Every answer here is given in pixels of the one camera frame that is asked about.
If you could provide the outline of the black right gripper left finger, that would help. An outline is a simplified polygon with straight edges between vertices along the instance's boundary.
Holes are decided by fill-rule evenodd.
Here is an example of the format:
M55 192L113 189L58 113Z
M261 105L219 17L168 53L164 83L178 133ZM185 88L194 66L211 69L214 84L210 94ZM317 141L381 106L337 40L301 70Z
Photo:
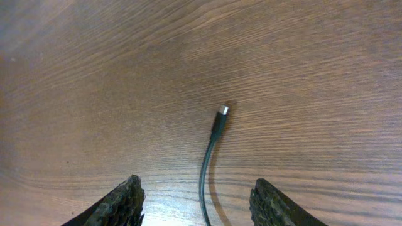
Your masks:
M144 200L141 178L131 175L63 226L141 226Z

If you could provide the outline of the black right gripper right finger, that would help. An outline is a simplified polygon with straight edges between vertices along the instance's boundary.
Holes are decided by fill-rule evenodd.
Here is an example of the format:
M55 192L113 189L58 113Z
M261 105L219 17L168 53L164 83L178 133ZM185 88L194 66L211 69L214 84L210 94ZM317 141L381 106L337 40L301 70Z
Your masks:
M327 226L264 178L256 180L249 203L254 226Z

